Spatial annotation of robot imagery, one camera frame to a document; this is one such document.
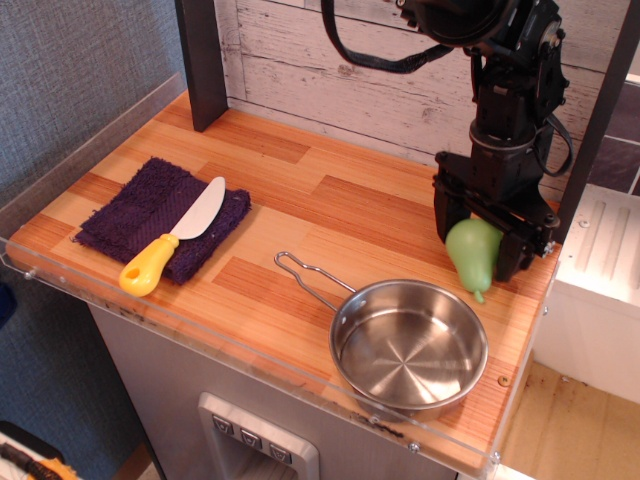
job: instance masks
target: pear stem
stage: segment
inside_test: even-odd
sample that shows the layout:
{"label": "pear stem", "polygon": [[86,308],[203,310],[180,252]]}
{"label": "pear stem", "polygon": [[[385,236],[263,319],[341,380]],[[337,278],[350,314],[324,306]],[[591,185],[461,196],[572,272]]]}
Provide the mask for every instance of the pear stem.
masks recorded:
{"label": "pear stem", "polygon": [[476,290],[475,292],[473,292],[473,296],[476,297],[476,301],[478,303],[484,303],[484,297],[482,296],[482,293],[480,293],[479,290]]}

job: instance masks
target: wooden board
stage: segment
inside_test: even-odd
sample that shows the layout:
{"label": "wooden board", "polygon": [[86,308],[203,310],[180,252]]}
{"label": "wooden board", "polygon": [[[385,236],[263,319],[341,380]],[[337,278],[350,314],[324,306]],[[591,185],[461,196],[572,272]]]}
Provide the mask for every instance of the wooden board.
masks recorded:
{"label": "wooden board", "polygon": [[[151,156],[205,181],[225,176],[228,188],[251,193],[253,209],[194,279],[181,287],[163,279],[153,294],[134,299],[117,288],[122,265],[72,238]],[[289,250],[354,288],[391,278],[440,285],[469,303],[487,331],[484,376],[461,408],[424,421],[433,432],[408,423],[365,425],[392,441],[415,439],[429,456],[477,473],[492,453],[513,391],[498,379],[517,378],[557,252],[492,287],[485,305],[476,303],[435,232],[434,173],[236,111],[196,133],[183,95],[21,228],[7,252],[80,298],[356,419],[368,414],[332,362],[333,312],[277,267],[274,255]],[[347,296],[320,276],[305,279],[336,304]],[[420,414],[416,420],[423,421]]]}
{"label": "wooden board", "polygon": [[537,480],[638,478],[640,405],[533,364],[505,465]]}

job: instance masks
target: saucepan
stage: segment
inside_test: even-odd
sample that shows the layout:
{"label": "saucepan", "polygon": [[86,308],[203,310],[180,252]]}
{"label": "saucepan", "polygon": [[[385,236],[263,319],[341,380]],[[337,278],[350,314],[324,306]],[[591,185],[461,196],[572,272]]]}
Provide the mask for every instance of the saucepan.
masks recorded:
{"label": "saucepan", "polygon": [[[282,257],[351,295],[334,306]],[[482,376],[487,335],[474,311],[453,293],[418,280],[384,280],[355,290],[289,252],[278,253],[275,262],[334,310],[329,333],[333,361],[351,387],[370,400],[360,402],[362,408],[380,419],[400,420],[375,404],[404,416],[420,412],[421,420],[440,417],[459,406]]]}

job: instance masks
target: wooden floor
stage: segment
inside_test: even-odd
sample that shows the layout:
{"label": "wooden floor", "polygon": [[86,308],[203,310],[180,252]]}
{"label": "wooden floor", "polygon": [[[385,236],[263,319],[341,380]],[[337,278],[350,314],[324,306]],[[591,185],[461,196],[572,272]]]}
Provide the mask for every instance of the wooden floor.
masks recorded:
{"label": "wooden floor", "polygon": [[536,480],[638,479],[640,405],[534,362],[501,453]]}

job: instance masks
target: yellow knife handle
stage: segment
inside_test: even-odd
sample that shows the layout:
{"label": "yellow knife handle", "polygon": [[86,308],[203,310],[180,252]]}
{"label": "yellow knife handle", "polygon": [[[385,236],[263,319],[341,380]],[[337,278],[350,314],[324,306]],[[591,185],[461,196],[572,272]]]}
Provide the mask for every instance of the yellow knife handle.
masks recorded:
{"label": "yellow knife handle", "polygon": [[179,243],[178,237],[165,233],[147,245],[120,273],[120,288],[136,297],[151,293]]}

